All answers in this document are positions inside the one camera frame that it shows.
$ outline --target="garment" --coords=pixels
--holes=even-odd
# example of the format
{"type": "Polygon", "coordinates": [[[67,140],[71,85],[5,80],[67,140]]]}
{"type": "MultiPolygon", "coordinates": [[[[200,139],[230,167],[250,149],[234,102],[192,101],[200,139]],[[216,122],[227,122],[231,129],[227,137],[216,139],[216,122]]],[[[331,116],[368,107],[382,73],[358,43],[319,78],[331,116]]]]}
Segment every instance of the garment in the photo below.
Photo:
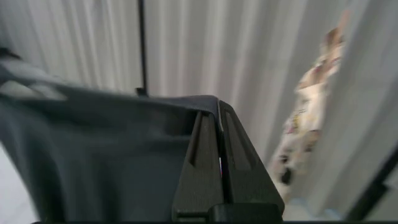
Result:
{"type": "Polygon", "coordinates": [[[330,80],[340,67],[343,46],[344,42],[340,41],[328,49],[327,43],[322,43],[321,56],[295,89],[294,110],[284,124],[280,143],[267,168],[285,203],[294,178],[306,173],[310,154],[320,137],[330,80]]]}
{"type": "Polygon", "coordinates": [[[0,94],[0,141],[41,220],[170,220],[196,113],[216,114],[215,97],[119,96],[0,67],[0,85],[9,82],[40,93],[0,94]]]}

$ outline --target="patterned cloth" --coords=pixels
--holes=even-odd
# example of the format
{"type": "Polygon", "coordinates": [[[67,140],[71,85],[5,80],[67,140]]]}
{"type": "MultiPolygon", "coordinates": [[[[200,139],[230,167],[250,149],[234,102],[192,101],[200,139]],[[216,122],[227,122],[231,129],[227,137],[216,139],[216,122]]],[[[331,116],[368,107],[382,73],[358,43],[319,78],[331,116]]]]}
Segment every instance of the patterned cloth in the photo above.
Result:
{"type": "Polygon", "coordinates": [[[298,83],[295,92],[295,108],[284,124],[280,143],[275,150],[269,174],[285,202],[289,199],[290,186],[296,175],[306,172],[306,165],[313,147],[320,137],[325,115],[328,83],[340,68],[344,43],[340,38],[332,44],[334,29],[321,44],[321,56],[298,83]]]}

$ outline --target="white curtain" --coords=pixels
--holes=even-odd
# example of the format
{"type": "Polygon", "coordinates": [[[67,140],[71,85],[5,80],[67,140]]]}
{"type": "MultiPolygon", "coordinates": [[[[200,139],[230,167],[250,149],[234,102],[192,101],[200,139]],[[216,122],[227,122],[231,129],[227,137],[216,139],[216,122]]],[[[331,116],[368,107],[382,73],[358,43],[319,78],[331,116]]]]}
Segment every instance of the white curtain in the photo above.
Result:
{"type": "MultiPolygon", "coordinates": [[[[149,94],[211,94],[230,103],[267,164],[294,106],[294,87],[349,8],[346,55],[312,171],[294,186],[314,215],[330,208],[344,216],[395,144],[397,4],[146,0],[149,94]]],[[[0,2],[2,45],[90,88],[132,93],[142,86],[137,23],[135,0],[0,2]]]]}

